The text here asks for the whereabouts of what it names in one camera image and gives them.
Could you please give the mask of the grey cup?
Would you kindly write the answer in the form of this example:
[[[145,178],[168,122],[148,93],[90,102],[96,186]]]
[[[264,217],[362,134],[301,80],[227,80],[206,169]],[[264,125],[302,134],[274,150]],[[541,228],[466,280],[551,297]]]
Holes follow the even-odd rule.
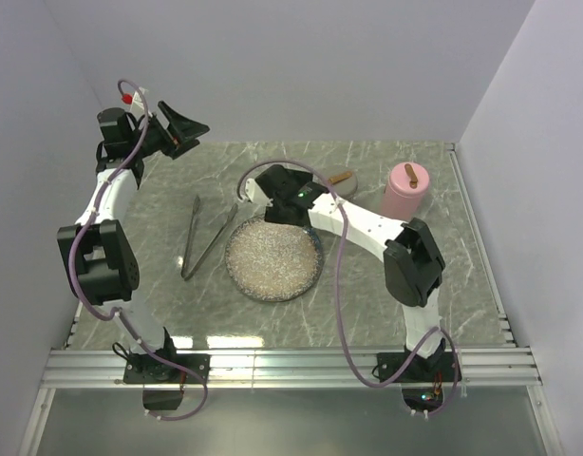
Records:
[[[337,195],[344,200],[352,200],[357,190],[358,184],[351,180],[345,180],[335,185]]]

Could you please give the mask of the grey round lid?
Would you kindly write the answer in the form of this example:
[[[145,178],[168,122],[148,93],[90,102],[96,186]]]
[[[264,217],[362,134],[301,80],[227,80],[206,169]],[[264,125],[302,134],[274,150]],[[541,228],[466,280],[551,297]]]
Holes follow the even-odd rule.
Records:
[[[328,183],[334,188],[334,190],[336,184],[348,180],[355,181],[358,184],[358,179],[352,171],[344,171],[328,177]]]

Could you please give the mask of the metal food tongs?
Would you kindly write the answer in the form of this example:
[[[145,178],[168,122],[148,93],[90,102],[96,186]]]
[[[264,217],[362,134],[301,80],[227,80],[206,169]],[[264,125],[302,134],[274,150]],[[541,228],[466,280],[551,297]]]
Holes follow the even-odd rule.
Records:
[[[238,211],[238,204],[234,203],[225,214],[222,224],[217,230],[213,232],[212,237],[205,243],[203,249],[198,256],[193,255],[195,246],[195,237],[198,232],[199,215],[202,208],[201,198],[195,196],[191,208],[191,216],[189,227],[184,243],[184,248],[181,254],[180,276],[184,281],[190,280],[197,271],[201,268],[205,260],[215,249],[218,241],[223,236],[224,232],[229,228],[235,219]]]

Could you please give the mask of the pink cup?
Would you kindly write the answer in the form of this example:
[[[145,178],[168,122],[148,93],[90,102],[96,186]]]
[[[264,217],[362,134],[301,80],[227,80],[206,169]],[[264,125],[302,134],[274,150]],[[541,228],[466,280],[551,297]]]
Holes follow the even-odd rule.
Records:
[[[410,221],[417,213],[427,191],[428,187],[424,185],[416,188],[408,185],[398,187],[389,182],[383,193],[379,214],[389,219]]]

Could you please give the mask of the pink round lid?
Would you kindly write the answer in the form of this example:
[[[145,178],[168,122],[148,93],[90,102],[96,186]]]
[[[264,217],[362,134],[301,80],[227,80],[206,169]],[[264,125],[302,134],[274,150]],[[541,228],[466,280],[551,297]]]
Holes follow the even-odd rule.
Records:
[[[418,196],[425,193],[430,184],[428,171],[415,162],[396,164],[388,177],[388,186],[397,194],[403,196]]]

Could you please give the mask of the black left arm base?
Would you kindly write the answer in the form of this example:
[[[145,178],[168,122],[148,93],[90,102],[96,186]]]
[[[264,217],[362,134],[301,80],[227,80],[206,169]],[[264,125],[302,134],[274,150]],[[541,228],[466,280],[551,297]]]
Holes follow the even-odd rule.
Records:
[[[126,361],[122,382],[126,385],[199,384],[209,375],[211,356],[206,353],[179,353],[173,360],[180,370],[157,361],[148,354],[132,354]]]

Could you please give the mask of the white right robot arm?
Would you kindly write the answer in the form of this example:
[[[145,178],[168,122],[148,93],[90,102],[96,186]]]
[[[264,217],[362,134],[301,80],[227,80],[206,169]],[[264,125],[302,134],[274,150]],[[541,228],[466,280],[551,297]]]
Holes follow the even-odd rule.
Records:
[[[267,222],[326,231],[380,260],[386,290],[403,308],[409,373],[425,380],[439,370],[448,345],[440,332],[438,302],[445,263],[422,220],[380,216],[338,196],[308,169],[275,162],[243,180],[238,192],[265,207]]]

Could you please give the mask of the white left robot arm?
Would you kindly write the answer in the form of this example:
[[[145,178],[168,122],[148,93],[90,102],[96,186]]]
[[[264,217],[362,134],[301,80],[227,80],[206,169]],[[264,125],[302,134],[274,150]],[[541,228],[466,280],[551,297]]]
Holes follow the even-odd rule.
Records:
[[[168,331],[150,314],[139,295],[140,268],[122,228],[130,201],[139,190],[143,160],[156,152],[176,159],[198,146],[209,126],[190,120],[165,102],[137,117],[121,107],[97,116],[102,141],[96,151],[96,188],[77,221],[59,229],[57,242],[74,293],[95,318],[115,321],[126,333],[124,359],[159,382],[179,373],[179,357]]]

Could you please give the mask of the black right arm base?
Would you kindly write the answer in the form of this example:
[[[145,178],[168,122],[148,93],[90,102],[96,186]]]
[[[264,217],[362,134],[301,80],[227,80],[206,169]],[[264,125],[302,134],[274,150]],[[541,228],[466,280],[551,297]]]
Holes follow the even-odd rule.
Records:
[[[371,374],[379,382],[384,382],[398,371],[409,352],[378,352],[376,354],[376,366]],[[451,351],[443,352],[438,358],[431,356],[422,359],[415,356],[404,372],[395,380],[402,384],[433,384],[435,381],[452,383],[460,381],[462,373],[457,370],[457,363]]]

